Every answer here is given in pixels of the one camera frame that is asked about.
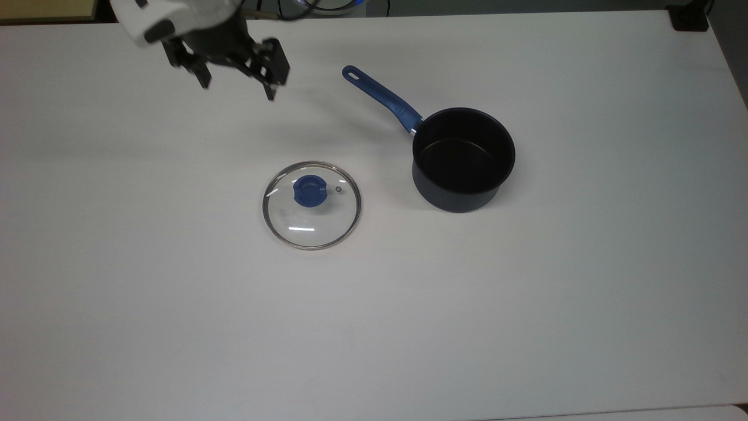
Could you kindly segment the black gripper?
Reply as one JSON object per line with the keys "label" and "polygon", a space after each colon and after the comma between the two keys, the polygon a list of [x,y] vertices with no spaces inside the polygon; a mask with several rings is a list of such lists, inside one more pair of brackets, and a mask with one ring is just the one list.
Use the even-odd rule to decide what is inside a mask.
{"label": "black gripper", "polygon": [[213,62],[233,60],[237,69],[262,85],[271,102],[275,101],[278,88],[288,82],[290,64],[279,40],[254,42],[241,12],[235,12],[217,26],[185,33],[182,39],[163,40],[161,45],[169,64],[194,75],[203,89],[208,89],[212,80],[205,58]]}

